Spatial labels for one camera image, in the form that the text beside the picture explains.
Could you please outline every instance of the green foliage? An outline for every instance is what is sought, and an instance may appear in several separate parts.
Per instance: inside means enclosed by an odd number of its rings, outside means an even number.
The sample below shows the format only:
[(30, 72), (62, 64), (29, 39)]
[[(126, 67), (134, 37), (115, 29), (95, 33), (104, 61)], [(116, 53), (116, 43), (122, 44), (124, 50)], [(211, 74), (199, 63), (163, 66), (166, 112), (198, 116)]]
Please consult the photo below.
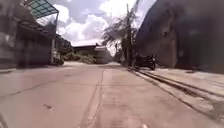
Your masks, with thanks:
[(106, 28), (102, 36), (103, 45), (115, 45), (117, 40), (120, 41), (128, 65), (131, 65), (133, 59), (133, 44), (137, 32), (137, 29), (133, 27), (133, 21), (136, 18), (139, 3), (140, 0), (136, 0), (130, 12), (127, 7), (127, 15)]

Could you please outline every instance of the wall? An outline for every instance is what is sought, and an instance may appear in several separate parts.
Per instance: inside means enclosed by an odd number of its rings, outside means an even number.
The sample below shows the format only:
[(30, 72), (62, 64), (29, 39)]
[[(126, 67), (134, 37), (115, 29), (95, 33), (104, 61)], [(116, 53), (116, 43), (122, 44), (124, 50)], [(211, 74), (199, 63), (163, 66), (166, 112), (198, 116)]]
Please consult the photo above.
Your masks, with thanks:
[[(161, 30), (160, 27), (163, 26), (163, 23), (158, 24), (156, 21), (169, 22), (161, 15), (167, 9), (171, 9), (175, 16), (173, 33), (176, 37), (173, 38), (176, 38), (177, 42), (176, 66), (181, 68), (195, 67), (198, 70), (224, 73), (223, 6), (223, 0), (158, 0), (148, 11), (136, 37), (139, 48), (144, 49), (142, 54), (146, 54), (146, 51), (156, 53), (154, 48), (159, 47), (161, 44), (159, 40), (163, 39), (153, 38), (150, 35), (158, 34)], [(165, 54), (164, 58), (170, 58), (170, 56)]]
[(52, 39), (20, 25), (17, 31), (15, 48), (18, 66), (49, 65)]
[(0, 0), (0, 68), (15, 67), (14, 45), (16, 21), (13, 20), (15, 2)]

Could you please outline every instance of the blue sky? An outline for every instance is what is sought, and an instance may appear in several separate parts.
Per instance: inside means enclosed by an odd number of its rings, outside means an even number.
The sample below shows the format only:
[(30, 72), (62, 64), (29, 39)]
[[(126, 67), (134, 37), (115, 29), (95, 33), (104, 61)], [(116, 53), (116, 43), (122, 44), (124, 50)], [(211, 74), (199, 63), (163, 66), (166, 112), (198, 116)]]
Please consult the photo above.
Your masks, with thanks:
[[(126, 14), (136, 0), (48, 0), (59, 11), (58, 33), (72, 45), (88, 45), (99, 40), (103, 30)], [(156, 0), (142, 0), (136, 25), (140, 26)]]

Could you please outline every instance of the asphalt road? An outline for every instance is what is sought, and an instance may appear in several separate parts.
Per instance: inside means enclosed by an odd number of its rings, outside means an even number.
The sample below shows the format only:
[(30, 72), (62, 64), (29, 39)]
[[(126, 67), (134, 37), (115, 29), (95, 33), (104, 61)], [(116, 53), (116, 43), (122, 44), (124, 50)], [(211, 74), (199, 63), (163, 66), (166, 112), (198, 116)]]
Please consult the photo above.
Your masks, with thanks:
[(0, 122), (0, 128), (224, 127), (117, 64), (1, 74)]

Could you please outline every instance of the roof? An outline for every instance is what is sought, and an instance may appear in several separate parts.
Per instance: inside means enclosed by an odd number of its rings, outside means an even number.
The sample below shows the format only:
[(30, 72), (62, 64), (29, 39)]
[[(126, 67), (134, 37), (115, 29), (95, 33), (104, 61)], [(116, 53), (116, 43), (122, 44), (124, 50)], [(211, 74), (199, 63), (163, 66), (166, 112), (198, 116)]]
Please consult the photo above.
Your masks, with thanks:
[(31, 10), (31, 13), (36, 19), (59, 13), (47, 0), (26, 0), (24, 6)]
[(39, 32), (39, 33), (42, 33), (42, 34), (45, 34), (49, 37), (53, 37), (54, 34), (49, 32), (48, 30), (46, 30), (46, 28), (40, 26), (39, 24), (33, 24), (33, 23), (30, 23), (29, 21), (25, 21), (25, 20), (19, 20), (18, 23), (28, 29), (32, 29), (36, 32)]

